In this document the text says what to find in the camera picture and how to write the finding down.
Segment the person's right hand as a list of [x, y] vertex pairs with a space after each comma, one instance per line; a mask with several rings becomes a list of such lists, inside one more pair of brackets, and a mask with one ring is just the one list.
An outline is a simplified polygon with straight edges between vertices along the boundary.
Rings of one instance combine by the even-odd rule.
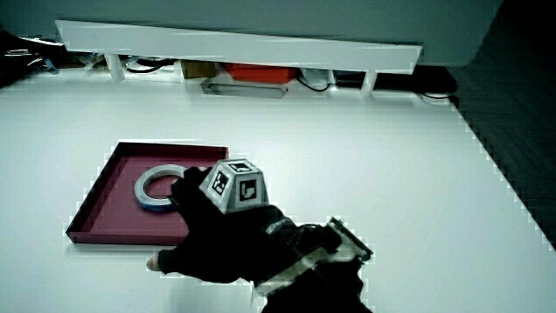
[[305, 256], [317, 259], [341, 245], [330, 228], [298, 226], [270, 204], [262, 172], [245, 160], [186, 169], [172, 183], [169, 200], [188, 234], [147, 261], [149, 270], [164, 274], [261, 283]]

